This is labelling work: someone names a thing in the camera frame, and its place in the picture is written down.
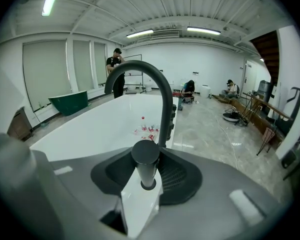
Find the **wooden cabinet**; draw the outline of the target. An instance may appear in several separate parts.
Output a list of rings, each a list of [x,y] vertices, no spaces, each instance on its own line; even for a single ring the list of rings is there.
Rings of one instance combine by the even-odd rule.
[[[33,128],[26,116],[24,107],[16,111],[9,125],[7,134],[21,141],[26,141],[33,136]]]

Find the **wooden floor platform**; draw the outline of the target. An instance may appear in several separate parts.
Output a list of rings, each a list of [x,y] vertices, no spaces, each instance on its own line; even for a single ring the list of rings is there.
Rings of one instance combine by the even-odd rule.
[[[240,101],[236,98],[227,98],[227,97],[222,97],[219,95],[212,94],[211,95],[216,101],[222,103],[222,104],[227,104],[231,106],[236,106],[240,103]]]

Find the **black upright floor stand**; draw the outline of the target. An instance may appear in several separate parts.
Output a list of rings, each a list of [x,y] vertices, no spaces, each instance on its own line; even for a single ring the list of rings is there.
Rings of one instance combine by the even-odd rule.
[[[283,112],[290,117],[287,119],[285,117],[281,118],[278,123],[280,131],[287,136],[292,125],[297,117],[298,111],[300,108],[300,88],[292,87],[288,93],[287,101],[284,106]],[[284,169],[287,169],[292,162],[296,159],[294,151],[289,151],[281,160],[281,165]]]

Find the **pile of red-label bottles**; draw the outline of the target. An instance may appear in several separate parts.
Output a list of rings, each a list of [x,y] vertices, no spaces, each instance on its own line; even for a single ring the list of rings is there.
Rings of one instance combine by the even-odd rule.
[[[139,136],[141,140],[149,140],[155,142],[160,133],[160,124],[155,124],[148,121],[148,118],[142,116],[139,126],[132,132]]]

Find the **dark green bathtub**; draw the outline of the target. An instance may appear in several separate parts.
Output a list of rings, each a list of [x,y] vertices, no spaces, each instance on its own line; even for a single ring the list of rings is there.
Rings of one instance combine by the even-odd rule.
[[[49,97],[48,100],[63,116],[73,115],[88,106],[88,94],[86,90]]]

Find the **black curved faucet spout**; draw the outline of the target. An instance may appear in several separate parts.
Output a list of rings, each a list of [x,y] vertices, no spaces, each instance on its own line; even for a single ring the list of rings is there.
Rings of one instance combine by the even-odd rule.
[[[113,85],[116,79],[123,73],[136,68],[137,70],[145,73],[157,84],[161,97],[162,97],[162,112],[160,122],[160,134],[158,140],[158,146],[166,147],[166,138],[168,134],[168,128],[171,121],[171,114],[173,110],[173,96],[170,85],[166,77],[153,65],[140,61],[140,60],[129,60],[116,66],[111,74],[107,77],[104,93],[109,95],[113,90]]]

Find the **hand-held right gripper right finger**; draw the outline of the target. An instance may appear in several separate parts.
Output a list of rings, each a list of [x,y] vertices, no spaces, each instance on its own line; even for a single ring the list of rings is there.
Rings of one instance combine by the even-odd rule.
[[[162,151],[197,166],[202,184],[187,202],[160,208],[137,240],[260,240],[282,217],[285,207],[234,167],[178,150]]]

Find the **whiteboard on black stand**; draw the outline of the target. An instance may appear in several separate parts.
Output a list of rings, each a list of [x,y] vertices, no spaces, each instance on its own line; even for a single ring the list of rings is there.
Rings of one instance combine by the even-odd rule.
[[[135,85],[138,93],[142,93],[144,91],[144,74],[135,67],[124,73],[124,79],[126,89],[127,85]]]

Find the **large water jug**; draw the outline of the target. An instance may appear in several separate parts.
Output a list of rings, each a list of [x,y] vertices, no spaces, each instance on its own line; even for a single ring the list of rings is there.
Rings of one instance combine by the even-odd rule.
[[[273,84],[271,82],[265,80],[260,81],[257,93],[263,101],[268,102],[270,100],[272,91]]]

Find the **grey roller blind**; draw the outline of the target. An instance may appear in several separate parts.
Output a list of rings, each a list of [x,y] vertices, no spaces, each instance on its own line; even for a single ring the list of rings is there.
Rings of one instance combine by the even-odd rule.
[[[49,98],[72,92],[65,40],[24,44],[22,63],[26,91],[34,111],[49,105]]]
[[[100,43],[94,43],[94,60],[95,60],[95,72],[98,86],[103,86],[107,81],[106,72],[106,55],[105,45]]]
[[[94,89],[90,60],[90,43],[88,41],[73,41],[73,62],[78,90],[89,91]]]

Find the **white bathtub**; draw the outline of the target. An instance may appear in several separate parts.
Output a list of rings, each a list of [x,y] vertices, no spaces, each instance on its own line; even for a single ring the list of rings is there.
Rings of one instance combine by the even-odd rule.
[[[43,220],[56,226],[53,235],[62,240],[137,240],[142,231],[159,213],[162,180],[155,174],[156,186],[142,188],[136,168],[121,191],[122,207],[128,227],[127,236],[114,232],[88,211],[62,184],[50,162],[81,158],[121,148],[131,148],[141,141],[131,130],[138,123],[132,116],[142,116],[142,109],[156,112],[161,108],[158,95],[122,96],[99,105],[53,130],[30,147],[36,163],[38,183],[45,198],[39,206]],[[161,161],[176,162],[159,147]]]

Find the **brown staircase underside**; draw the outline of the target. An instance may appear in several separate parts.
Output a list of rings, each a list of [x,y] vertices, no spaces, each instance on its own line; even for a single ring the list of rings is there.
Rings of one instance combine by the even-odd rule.
[[[273,85],[278,84],[280,70],[280,52],[277,31],[272,31],[262,36],[256,37],[250,41],[260,57],[264,60],[264,64],[270,74],[270,82]]]

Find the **white door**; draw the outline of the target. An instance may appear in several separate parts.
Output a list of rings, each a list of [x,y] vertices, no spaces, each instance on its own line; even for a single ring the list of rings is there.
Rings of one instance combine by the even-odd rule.
[[[254,63],[247,60],[245,62],[245,73],[244,73],[244,80],[242,85],[242,92],[248,94],[255,90],[257,78],[257,68]]]

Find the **round floor disc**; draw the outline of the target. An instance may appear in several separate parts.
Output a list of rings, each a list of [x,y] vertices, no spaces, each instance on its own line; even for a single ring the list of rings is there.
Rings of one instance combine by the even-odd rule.
[[[225,112],[222,114],[222,118],[228,122],[237,123],[241,120],[241,115],[237,111]]]

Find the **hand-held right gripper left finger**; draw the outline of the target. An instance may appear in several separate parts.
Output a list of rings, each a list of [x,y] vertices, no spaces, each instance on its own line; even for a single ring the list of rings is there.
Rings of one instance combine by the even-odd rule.
[[[61,183],[97,219],[124,236],[128,235],[121,192],[135,165],[131,148],[120,148],[79,158],[51,161]]]

